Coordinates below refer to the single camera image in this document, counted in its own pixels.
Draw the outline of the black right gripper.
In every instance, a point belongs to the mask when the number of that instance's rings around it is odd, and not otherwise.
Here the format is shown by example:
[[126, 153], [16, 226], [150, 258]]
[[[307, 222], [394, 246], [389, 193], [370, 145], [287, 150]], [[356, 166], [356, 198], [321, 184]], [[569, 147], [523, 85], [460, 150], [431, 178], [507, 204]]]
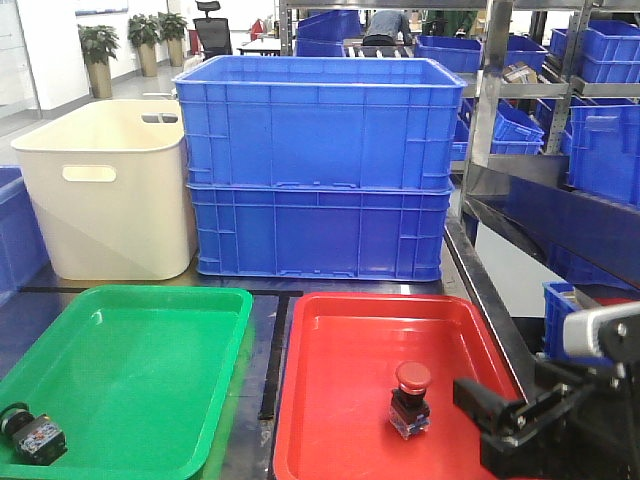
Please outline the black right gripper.
[[614, 366], [542, 360], [531, 401], [508, 400], [470, 379], [453, 401], [481, 431], [480, 462], [499, 479], [639, 476], [639, 322], [606, 322], [598, 338]]

